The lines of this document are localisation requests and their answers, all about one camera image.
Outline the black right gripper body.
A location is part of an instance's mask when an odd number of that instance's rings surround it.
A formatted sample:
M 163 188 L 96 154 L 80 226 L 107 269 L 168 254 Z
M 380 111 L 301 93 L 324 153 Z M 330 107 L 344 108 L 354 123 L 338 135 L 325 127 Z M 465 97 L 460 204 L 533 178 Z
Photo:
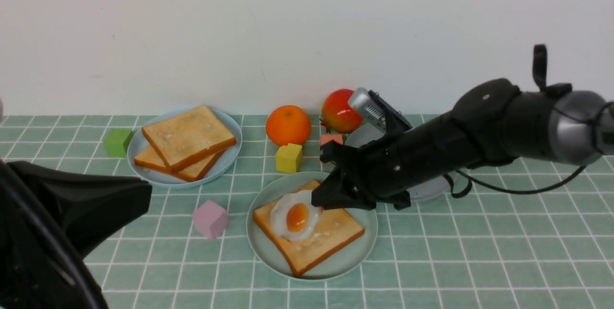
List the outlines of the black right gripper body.
M 412 204 L 408 189 L 479 162 L 480 147 L 445 114 L 358 148 L 327 143 L 321 159 L 355 176 L 377 204 L 405 209 Z

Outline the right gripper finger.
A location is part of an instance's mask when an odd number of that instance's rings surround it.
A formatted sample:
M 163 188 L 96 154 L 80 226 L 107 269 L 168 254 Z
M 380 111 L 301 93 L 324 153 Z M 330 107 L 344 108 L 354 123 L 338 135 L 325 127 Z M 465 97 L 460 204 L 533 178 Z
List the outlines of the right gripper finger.
M 311 204 L 316 207 L 329 209 L 355 208 L 373 210 L 377 207 L 375 199 L 365 191 L 355 176 L 346 174 L 340 167 L 336 167 L 312 191 Z

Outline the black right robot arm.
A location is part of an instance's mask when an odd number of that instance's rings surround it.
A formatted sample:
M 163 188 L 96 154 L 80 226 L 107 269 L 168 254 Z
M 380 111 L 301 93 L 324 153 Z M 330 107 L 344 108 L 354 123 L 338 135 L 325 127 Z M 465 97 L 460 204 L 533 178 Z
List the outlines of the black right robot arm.
M 358 148 L 330 142 L 321 153 L 335 169 L 313 190 L 324 209 L 396 209 L 412 204 L 409 189 L 461 169 L 504 166 L 520 157 L 586 167 L 613 154 L 613 104 L 567 83 L 521 91 L 507 79 L 465 93 L 452 110 L 418 127 L 375 91 L 360 88 L 357 104 L 383 113 L 384 135 Z

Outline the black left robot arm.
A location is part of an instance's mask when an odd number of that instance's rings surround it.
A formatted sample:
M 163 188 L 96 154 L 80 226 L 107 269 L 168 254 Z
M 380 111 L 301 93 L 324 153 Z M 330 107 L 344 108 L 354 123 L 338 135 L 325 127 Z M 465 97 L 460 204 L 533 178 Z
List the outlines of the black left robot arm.
M 2 162 L 0 173 L 1 307 L 107 309 L 85 258 L 147 213 L 151 184 L 26 161 Z

